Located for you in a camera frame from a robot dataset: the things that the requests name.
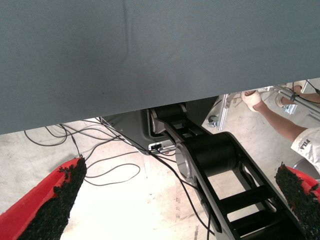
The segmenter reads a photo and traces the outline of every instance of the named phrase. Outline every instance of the white sleeve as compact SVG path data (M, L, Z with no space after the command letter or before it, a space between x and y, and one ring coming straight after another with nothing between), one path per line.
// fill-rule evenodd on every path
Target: white sleeve
M320 127L303 131L294 140L291 149L307 159L320 173Z

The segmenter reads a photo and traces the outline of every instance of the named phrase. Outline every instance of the floor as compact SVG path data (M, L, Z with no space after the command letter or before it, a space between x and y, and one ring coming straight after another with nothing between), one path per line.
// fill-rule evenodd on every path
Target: floor
M312 83L320 83L320 78ZM298 107L294 115L289 116L275 105L275 94L263 93L267 105L275 112L291 119L304 127L318 127L319 123L306 117L307 110ZM97 124L76 121L67 123L76 129L93 125L94 128L106 130ZM212 133L217 129L203 126ZM61 133L59 128L50 126L54 133ZM279 136L258 114L249 111L247 106L237 99L232 102L224 131L231 132L244 146L272 183L275 183L277 168L284 162L293 166L301 157L290 149L291 143ZM28 130L29 136L43 144L57 143L45 128ZM86 133L96 137L106 136L97 131ZM86 157L90 149L99 140L77 134L74 136L80 152ZM99 159L132 152L134 149L120 141L112 141L94 152L87 164ZM0 175L0 213L8 209L59 164L77 156L77 150L71 138L59 146L43 147L27 140L23 132L0 135L1 175ZM172 172L150 156L134 153L119 158L100 162L88 170L87 175L98 175L112 167L124 163L137 164L140 173L125 183L107 186L93 186L84 182L80 188L75 204L70 213L61 239L112 239L112 240L202 240L207 231L199 223L180 183ZM175 163L169 164L178 171ZM133 165L119 167L92 182L103 184L124 181L134 175L137 168ZM241 187L232 181L230 173L210 178L219 197L227 197L241 192ZM187 187L203 221L206 214L194 191Z

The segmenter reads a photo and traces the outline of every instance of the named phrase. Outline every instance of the black rubber crumb surface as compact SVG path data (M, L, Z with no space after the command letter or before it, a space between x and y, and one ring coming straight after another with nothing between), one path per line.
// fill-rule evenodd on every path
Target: black rubber crumb surface
M320 240L320 203L316 196L312 192L306 195L301 186L302 180L284 164L278 168L275 181L283 192L289 207L297 216L305 239Z
M61 187L54 187L57 197L45 202L34 219L29 223L25 231L18 238L19 240L59 240L68 224L70 211L73 207L78 191L87 173L85 159L78 160L76 167L62 169L71 173L71 181L64 181Z

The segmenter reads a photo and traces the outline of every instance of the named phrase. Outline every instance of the gray fabric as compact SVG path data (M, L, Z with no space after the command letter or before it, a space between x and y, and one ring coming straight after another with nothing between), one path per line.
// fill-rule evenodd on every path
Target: gray fabric
M320 76L318 1L2 0L0 134Z

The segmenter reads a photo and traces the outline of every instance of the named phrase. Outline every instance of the red object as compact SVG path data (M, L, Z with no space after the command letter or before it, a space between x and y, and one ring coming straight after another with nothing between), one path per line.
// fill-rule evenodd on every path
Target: red object
M304 193L305 194L310 194L310 192L313 193L318 199L318 202L320 203L320 187L318 187L316 190L310 191L310 189L314 185L319 184L318 181L312 178L311 176L303 173L302 171L296 170L289 166L285 166L285 167L302 180L301 187L303 188Z
M72 165L75 167L79 159L74 158L57 167L37 186L0 215L0 240L15 240L25 231L39 208L46 201L55 197L54 187L60 187L65 181L65 172L61 172L59 169L70 168Z

